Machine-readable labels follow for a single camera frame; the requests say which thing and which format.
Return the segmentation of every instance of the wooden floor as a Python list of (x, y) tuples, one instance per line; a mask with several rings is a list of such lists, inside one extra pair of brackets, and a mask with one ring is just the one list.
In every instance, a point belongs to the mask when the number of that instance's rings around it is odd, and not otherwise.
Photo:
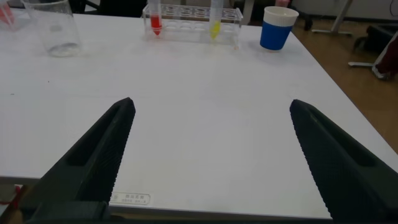
[[(330, 29), (332, 24), (333, 21), (318, 20), (314, 21), (313, 28)], [(356, 38), (366, 36), (366, 29), (371, 24), (344, 22), (340, 30), (353, 32), (353, 37), (314, 34), (304, 31), (303, 25), (303, 21), (298, 21), (293, 33), (398, 153), (398, 78), (380, 81), (369, 68), (350, 68), (347, 64), (376, 60), (377, 55), (353, 52)]]

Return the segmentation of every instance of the label sticker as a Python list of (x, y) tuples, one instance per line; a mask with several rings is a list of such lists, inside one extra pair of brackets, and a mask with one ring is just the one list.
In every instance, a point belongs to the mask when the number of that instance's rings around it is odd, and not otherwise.
[(150, 200), (151, 196), (149, 194), (112, 192), (110, 202), (127, 205), (149, 205)]

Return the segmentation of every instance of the blue cup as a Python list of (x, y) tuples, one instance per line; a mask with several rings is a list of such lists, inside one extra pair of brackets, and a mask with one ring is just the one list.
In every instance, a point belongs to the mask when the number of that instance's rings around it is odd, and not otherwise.
[(269, 50), (280, 50), (299, 13), (285, 7), (269, 6), (264, 9), (260, 45)]

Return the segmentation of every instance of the white table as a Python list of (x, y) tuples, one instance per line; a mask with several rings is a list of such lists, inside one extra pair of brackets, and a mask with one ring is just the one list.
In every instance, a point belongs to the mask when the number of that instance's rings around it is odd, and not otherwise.
[(146, 42), (140, 19), (75, 15), (84, 51), (51, 58), (32, 26), (0, 40), (0, 182), (37, 180), (117, 100), (136, 106), (115, 192), (155, 208), (329, 218), (297, 141), (293, 99), (398, 170), (383, 140), (291, 34), (281, 52), (243, 26), (239, 50)]

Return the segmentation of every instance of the test tube rack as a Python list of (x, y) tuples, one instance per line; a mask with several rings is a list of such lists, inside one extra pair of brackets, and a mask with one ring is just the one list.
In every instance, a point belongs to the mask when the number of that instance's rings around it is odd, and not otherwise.
[(162, 4), (162, 30), (156, 35), (152, 30), (149, 7), (142, 11), (147, 40), (174, 40), (207, 44), (226, 44), (238, 48), (242, 13), (239, 9), (223, 9), (221, 30), (215, 39), (209, 32), (209, 7)]

